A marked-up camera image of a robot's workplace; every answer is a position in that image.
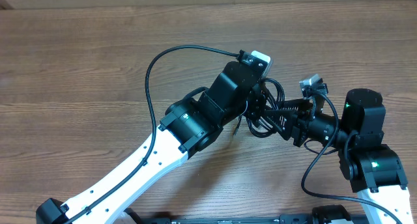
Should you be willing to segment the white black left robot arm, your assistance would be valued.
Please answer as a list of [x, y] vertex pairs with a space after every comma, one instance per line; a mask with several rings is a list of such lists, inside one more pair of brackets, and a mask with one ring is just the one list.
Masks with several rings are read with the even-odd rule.
[[37, 223], [113, 223], [157, 180], [217, 140], [223, 127], [258, 103], [250, 94], [270, 62], [231, 61], [198, 100], [189, 94], [165, 112], [156, 131], [99, 182], [65, 202], [49, 198]]

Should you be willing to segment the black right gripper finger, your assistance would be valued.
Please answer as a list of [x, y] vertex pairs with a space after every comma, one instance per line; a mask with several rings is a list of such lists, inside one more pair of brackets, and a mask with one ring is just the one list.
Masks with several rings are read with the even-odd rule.
[[313, 104], [307, 99], [295, 99], [285, 101], [282, 105], [282, 109], [295, 109], [296, 111], [309, 111], [313, 107]]
[[281, 136], [289, 135], [288, 127], [286, 126], [289, 118], [288, 110], [264, 110], [262, 118], [271, 125], [273, 132], [279, 133]]

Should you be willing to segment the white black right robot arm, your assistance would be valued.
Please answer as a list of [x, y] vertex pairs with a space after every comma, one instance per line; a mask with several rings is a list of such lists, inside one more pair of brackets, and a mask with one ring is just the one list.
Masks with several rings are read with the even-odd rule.
[[[341, 116], [322, 112], [324, 104], [336, 108], [325, 88], [305, 87], [304, 98], [279, 103], [278, 109], [263, 111], [262, 117], [285, 140], [299, 147], [307, 140], [323, 149], [306, 169], [302, 190], [313, 197], [360, 203], [369, 223], [412, 223], [410, 192], [399, 156], [382, 142], [386, 109], [380, 93], [353, 89], [347, 93]], [[310, 191], [306, 180], [328, 148], [339, 157], [339, 168], [350, 182], [355, 197]]]

